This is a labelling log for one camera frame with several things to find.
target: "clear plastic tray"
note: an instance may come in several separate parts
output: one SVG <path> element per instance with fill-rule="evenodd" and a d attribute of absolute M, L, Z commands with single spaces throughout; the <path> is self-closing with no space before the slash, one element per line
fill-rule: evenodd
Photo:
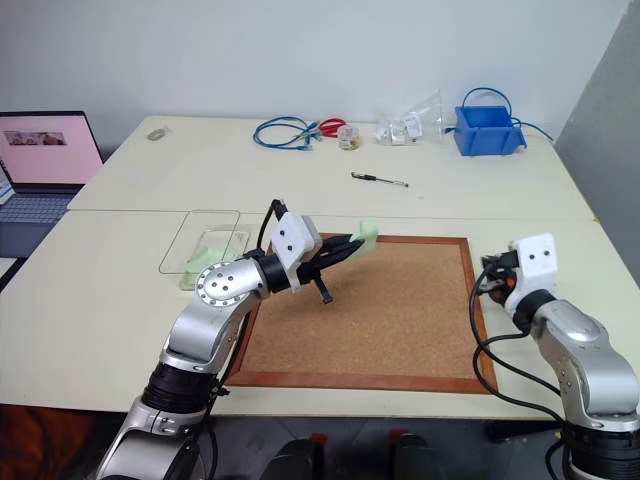
<path fill-rule="evenodd" d="M 251 233 L 238 228 L 240 212 L 188 212 L 159 266 L 160 273 L 192 290 L 198 274 L 212 263 L 233 261 L 246 250 Z"/>

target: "green sponge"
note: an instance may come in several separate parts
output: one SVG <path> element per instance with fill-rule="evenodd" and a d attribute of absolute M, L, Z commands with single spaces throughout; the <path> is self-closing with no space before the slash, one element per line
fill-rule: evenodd
<path fill-rule="evenodd" d="M 206 247 L 191 257 L 185 263 L 184 275 L 180 279 L 180 288 L 182 290 L 193 290 L 200 272 L 209 265 L 221 262 L 225 257 L 225 251 L 225 247 Z M 233 254 L 233 252 L 227 252 L 227 258 L 230 257 L 230 253 Z"/>
<path fill-rule="evenodd" d="M 354 240 L 364 240 L 364 244 L 349 257 L 349 260 L 353 260 L 354 258 L 362 257 L 363 255 L 373 252 L 376 248 L 377 238 L 378 225 L 370 218 L 361 220 L 358 231 L 351 235 L 349 240 L 351 242 Z"/>

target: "cork board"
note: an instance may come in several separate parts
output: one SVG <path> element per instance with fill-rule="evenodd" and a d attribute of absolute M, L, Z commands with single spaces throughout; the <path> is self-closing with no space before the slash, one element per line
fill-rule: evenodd
<path fill-rule="evenodd" d="M 486 393 L 471 366 L 466 238 L 379 236 L 322 276 L 332 303 L 307 286 L 252 312 L 227 383 Z M 479 303 L 476 315 L 486 337 Z M 481 369 L 495 386 L 484 356 Z"/>

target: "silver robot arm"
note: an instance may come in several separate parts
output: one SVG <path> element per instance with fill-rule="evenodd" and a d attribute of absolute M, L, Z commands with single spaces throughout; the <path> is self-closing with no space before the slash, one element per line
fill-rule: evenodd
<path fill-rule="evenodd" d="M 271 293 L 314 281 L 325 303 L 331 296 L 320 271 L 346 259 L 362 241 L 324 242 L 311 220 L 274 200 L 278 225 L 271 244 L 234 262 L 211 265 L 198 277 L 191 302 L 176 319 L 149 384 L 137 397 L 105 454 L 98 479 L 204 479 L 198 437 L 223 384 L 247 314 Z"/>
<path fill-rule="evenodd" d="M 483 258 L 482 293 L 531 334 L 560 388 L 568 448 L 565 475 L 580 480 L 640 478 L 640 385 L 606 328 L 554 297 L 556 250 L 550 234 L 513 242 Z"/>

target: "laptop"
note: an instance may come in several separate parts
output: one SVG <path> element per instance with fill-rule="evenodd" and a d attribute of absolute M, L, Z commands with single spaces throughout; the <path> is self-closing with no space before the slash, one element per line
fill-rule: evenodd
<path fill-rule="evenodd" d="M 103 164 L 84 112 L 0 112 L 0 257 L 28 257 Z"/>

